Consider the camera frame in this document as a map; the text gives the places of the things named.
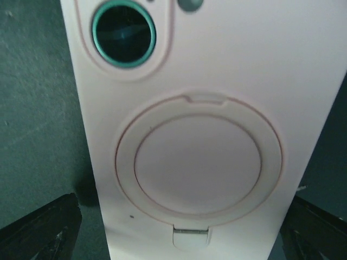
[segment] black camera lens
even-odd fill
[[[152,18],[141,5],[128,0],[103,4],[95,13],[92,35],[100,55],[120,68],[143,64],[156,44]]]

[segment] teal camera lens ring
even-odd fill
[[[156,28],[149,13],[131,0],[111,0],[94,14],[92,37],[99,54],[119,68],[142,65],[156,45]]]

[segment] camera lens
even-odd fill
[[[143,64],[156,44],[152,18],[141,5],[128,0],[103,4],[95,13],[92,35],[100,55],[120,68]]]

